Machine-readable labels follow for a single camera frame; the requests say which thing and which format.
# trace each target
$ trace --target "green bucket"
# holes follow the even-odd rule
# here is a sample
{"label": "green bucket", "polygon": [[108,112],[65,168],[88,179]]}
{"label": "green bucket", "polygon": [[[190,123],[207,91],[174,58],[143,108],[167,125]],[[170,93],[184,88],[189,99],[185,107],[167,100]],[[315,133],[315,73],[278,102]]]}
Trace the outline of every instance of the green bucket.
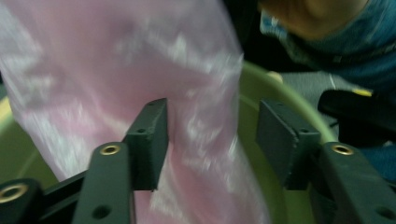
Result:
{"label": "green bucket", "polygon": [[[314,223],[306,191],[286,191],[255,143],[259,101],[278,100],[289,105],[322,134],[322,142],[335,138],[318,112],[296,91],[267,75],[267,71],[245,63],[240,79],[239,136],[251,167],[262,189],[274,224]],[[30,137],[9,116],[0,120],[0,183],[14,178],[31,177],[46,188],[56,178],[43,162]]]}
{"label": "green bucket", "polygon": [[240,78],[238,134],[251,168],[262,189],[274,224],[315,223],[307,191],[283,190],[267,159],[255,143],[259,101],[273,99],[288,105],[322,134],[322,143],[335,137],[320,114],[298,92],[268,76],[268,72],[245,63]]}

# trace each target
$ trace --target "black plastic part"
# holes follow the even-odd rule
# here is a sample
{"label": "black plastic part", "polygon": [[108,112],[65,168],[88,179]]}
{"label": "black plastic part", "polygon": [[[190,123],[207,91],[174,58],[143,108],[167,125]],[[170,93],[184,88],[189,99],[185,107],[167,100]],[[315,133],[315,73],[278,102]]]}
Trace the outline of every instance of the black plastic part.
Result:
{"label": "black plastic part", "polygon": [[396,194],[356,148],[328,143],[318,162],[337,204],[333,223],[396,223]]}
{"label": "black plastic part", "polygon": [[129,159],[123,143],[104,144],[93,152],[72,223],[131,222]]}
{"label": "black plastic part", "polygon": [[396,107],[351,91],[325,91],[318,110],[339,121],[339,141],[353,147],[378,147],[396,141]]}
{"label": "black plastic part", "polygon": [[[43,192],[37,181],[33,179],[8,181],[0,185],[0,192],[1,224],[24,224],[38,221],[44,206]],[[15,196],[15,199],[7,202],[7,199],[11,199],[12,196]]]}
{"label": "black plastic part", "polygon": [[260,103],[257,143],[286,189],[306,189],[320,133],[280,102]]}
{"label": "black plastic part", "polygon": [[86,172],[75,175],[45,190],[46,210],[39,220],[40,224],[68,224],[72,222],[85,174]]}
{"label": "black plastic part", "polygon": [[166,99],[148,103],[122,142],[132,150],[133,189],[155,190],[168,148]]}

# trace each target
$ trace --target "plastic bag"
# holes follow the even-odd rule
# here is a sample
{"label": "plastic bag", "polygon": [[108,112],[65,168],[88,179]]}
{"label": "plastic bag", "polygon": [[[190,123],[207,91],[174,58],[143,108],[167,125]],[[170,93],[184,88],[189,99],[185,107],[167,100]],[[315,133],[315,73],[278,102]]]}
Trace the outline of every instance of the plastic bag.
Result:
{"label": "plastic bag", "polygon": [[159,190],[138,223],[267,223],[236,137],[242,54],[214,0],[0,0],[0,69],[18,123],[59,180],[168,98]]}

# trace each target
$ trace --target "screw hole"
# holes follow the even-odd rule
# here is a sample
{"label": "screw hole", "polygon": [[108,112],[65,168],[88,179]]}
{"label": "screw hole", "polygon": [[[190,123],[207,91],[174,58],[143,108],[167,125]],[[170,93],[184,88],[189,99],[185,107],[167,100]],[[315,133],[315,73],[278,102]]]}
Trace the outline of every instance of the screw hole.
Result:
{"label": "screw hole", "polygon": [[12,202],[20,198],[27,190],[28,186],[25,184],[6,187],[5,189],[0,190],[0,203]]}
{"label": "screw hole", "polygon": [[390,220],[395,220],[395,219],[396,219],[395,214],[394,214],[391,210],[389,210],[388,208],[386,208],[386,207],[384,207],[384,206],[377,207],[377,208],[375,209],[375,211],[376,211],[381,217],[384,217],[384,218],[387,218],[387,219],[390,219]]}
{"label": "screw hole", "polygon": [[107,217],[110,213],[111,213],[110,206],[99,205],[93,210],[92,217],[95,219],[103,219],[103,218]]}
{"label": "screw hole", "polygon": [[344,146],[333,146],[332,150],[336,153],[343,154],[346,156],[350,156],[353,154],[352,148],[344,147]]}
{"label": "screw hole", "polygon": [[108,147],[102,148],[100,150],[100,153],[102,155],[109,156],[109,155],[116,154],[119,151],[120,151],[120,147],[119,146],[108,146]]}

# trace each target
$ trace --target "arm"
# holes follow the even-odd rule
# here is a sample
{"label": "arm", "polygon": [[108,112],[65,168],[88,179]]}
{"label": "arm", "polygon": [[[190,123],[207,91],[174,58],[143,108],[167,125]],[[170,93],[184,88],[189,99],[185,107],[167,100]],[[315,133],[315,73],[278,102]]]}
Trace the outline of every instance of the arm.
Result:
{"label": "arm", "polygon": [[368,0],[261,0],[260,6],[291,33],[321,39],[356,17]]}

